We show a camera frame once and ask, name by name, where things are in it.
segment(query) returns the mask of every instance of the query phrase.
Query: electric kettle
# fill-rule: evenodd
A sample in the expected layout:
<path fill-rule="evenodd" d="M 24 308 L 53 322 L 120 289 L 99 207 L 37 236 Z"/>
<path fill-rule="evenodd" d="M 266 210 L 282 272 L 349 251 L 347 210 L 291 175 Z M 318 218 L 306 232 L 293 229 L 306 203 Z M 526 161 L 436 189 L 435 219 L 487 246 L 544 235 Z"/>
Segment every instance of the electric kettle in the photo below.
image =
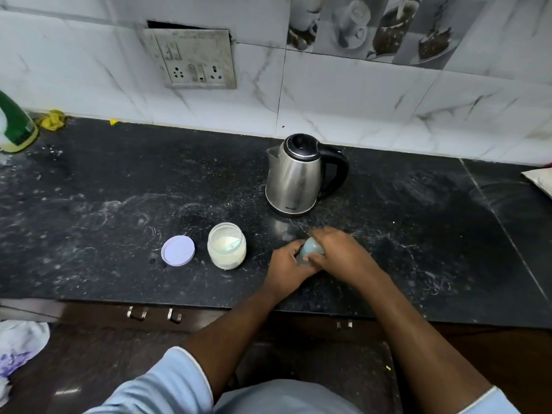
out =
<path fill-rule="evenodd" d="M 280 146 L 268 148 L 267 153 L 269 171 L 264 192 L 272 207 L 285 216 L 306 214 L 317 199 L 337 190 L 349 173 L 349 161 L 340 150 L 306 133 L 288 136 Z M 335 164 L 337 171 L 321 189 L 327 164 Z"/>

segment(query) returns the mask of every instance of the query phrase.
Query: wall tile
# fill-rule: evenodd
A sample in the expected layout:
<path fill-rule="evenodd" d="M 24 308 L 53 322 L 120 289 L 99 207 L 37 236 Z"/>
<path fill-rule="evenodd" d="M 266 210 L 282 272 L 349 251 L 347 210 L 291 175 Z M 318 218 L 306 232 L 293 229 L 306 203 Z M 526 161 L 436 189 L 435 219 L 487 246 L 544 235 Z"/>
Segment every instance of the wall tile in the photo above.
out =
<path fill-rule="evenodd" d="M 119 28 L 132 70 L 156 124 L 274 136 L 285 49 L 232 47 L 237 89 L 169 89 L 139 35 Z"/>
<path fill-rule="evenodd" d="M 390 148 L 438 73 L 288 50 L 276 135 Z"/>
<path fill-rule="evenodd" d="M 552 87 L 443 71 L 391 148 L 548 163 Z"/>
<path fill-rule="evenodd" d="M 0 12 L 0 87 L 22 107 L 150 122 L 114 27 Z"/>
<path fill-rule="evenodd" d="M 552 84 L 552 0 L 493 0 L 445 70 Z"/>
<path fill-rule="evenodd" d="M 227 28 L 240 43 L 284 48 L 290 0 L 110 0 L 115 20 L 129 17 Z"/>
<path fill-rule="evenodd" d="M 6 2 L 8 7 L 49 14 L 70 14 L 99 20 L 109 18 L 104 0 L 6 0 Z"/>

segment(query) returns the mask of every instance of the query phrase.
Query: kettle lid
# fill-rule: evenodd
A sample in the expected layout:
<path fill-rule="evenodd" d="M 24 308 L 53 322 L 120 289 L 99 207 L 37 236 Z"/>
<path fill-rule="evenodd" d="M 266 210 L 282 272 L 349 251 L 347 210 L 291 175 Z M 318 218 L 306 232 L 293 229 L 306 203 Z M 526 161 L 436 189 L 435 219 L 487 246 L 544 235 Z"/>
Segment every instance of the kettle lid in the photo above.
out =
<path fill-rule="evenodd" d="M 299 161 L 314 161 L 320 158 L 318 139 L 306 133 L 295 133 L 284 141 L 285 152 Z"/>

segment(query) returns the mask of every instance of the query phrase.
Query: drawer handle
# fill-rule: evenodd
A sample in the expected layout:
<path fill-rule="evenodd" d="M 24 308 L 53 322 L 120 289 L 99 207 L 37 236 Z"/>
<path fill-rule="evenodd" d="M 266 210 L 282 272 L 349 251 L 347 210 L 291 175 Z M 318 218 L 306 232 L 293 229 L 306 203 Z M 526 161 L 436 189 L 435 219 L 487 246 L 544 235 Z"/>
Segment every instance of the drawer handle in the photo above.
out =
<path fill-rule="evenodd" d="M 133 314 L 133 309 L 134 309 L 134 306 L 129 306 L 129 310 L 126 313 L 127 318 L 131 318 L 131 319 L 137 320 L 137 321 L 143 321 L 143 320 L 146 319 L 147 308 L 143 309 L 142 314 L 140 314 L 139 317 L 137 317 L 136 315 Z"/>
<path fill-rule="evenodd" d="M 173 313 L 172 308 L 169 308 L 169 313 L 167 314 L 167 320 L 174 322 L 175 324 L 180 324 L 180 321 L 182 321 L 182 314 L 177 313 L 176 317 L 173 317 L 172 313 Z"/>

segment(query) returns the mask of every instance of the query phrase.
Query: power socket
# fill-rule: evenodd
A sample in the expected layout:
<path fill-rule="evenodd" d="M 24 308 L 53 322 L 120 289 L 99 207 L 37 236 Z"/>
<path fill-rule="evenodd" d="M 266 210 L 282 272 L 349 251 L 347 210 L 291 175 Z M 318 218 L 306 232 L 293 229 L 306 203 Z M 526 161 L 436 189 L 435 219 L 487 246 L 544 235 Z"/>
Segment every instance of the power socket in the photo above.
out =
<path fill-rule="evenodd" d="M 144 41 L 171 88 L 236 88 L 227 30 L 144 29 Z"/>

